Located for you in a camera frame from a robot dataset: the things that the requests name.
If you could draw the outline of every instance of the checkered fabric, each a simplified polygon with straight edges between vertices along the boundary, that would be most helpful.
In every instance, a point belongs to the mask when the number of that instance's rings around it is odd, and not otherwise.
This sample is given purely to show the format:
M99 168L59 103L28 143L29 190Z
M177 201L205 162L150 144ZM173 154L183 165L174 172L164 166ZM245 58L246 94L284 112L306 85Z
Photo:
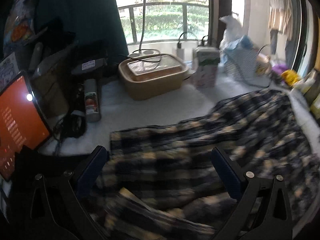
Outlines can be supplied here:
M113 132L111 160L92 191L104 207L96 220L111 239L208 239L236 204L212 166L215 146L244 171L261 178L281 174L295 222L317 194L320 161L289 98L266 89L223 100L208 115L175 125Z

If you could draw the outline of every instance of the green shrub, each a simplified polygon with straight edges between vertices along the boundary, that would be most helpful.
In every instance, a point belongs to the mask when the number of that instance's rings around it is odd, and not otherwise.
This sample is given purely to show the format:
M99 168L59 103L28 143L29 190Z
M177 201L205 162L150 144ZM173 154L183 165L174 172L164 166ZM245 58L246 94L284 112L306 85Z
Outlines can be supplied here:
M187 6L187 18L188 31L197 35L198 32L204 31L205 22L209 21L209 10L206 7ZM141 33L142 14L135 15L134 19L137 33ZM132 33L130 17L122 17L121 22L126 37L129 37ZM151 36L156 36L159 32L164 34L163 31L168 31L168 33L172 33L170 31L173 31L174 36L176 36L176 33L183 32L181 5L154 5L147 7L146 33L153 33Z

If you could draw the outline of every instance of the cylindrical bottle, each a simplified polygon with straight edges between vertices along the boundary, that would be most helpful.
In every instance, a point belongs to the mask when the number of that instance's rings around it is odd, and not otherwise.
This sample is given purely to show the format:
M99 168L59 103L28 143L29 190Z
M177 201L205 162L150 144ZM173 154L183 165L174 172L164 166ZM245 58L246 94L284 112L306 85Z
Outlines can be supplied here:
M84 81L84 103L87 122L97 122L101 119L97 82L95 79Z

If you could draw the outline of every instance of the white bedsheet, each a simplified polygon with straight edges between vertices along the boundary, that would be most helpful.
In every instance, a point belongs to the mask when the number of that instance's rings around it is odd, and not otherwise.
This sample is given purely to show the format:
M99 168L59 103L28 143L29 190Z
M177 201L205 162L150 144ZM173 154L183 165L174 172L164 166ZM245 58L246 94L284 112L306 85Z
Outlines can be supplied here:
M258 90L256 87L235 82L219 71L216 86L211 89L197 90L185 81L178 90L145 101L134 101L125 92L119 80L113 80L102 87L100 110L102 118L97 123L89 123L86 133L79 139L68 138L62 145L60 156L70 156L91 153L97 145L109 149L109 134L112 131L123 130L145 125L169 125L179 121L203 116L215 104L223 99ZM320 157L320 128L310 113L287 92L298 124L307 136L312 152ZM39 151L51 155L56 146L52 141ZM9 193L10 185L4 184ZM294 236L313 218L319 207L320 195L314 205L301 219L294 229Z

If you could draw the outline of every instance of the white wall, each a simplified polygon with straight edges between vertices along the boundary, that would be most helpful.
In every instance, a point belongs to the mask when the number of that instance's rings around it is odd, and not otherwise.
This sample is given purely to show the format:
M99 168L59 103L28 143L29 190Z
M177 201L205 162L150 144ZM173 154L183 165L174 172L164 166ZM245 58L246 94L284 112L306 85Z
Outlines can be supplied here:
M251 0L248 36L258 47L266 44L268 21L269 0Z
M270 30L268 30L268 22L270 15L269 0L251 0L251 12L249 20L248 36L258 46L262 47L270 44ZM278 35L277 55L280 59L285 59L286 35ZM264 54L270 53L270 48L263 50Z

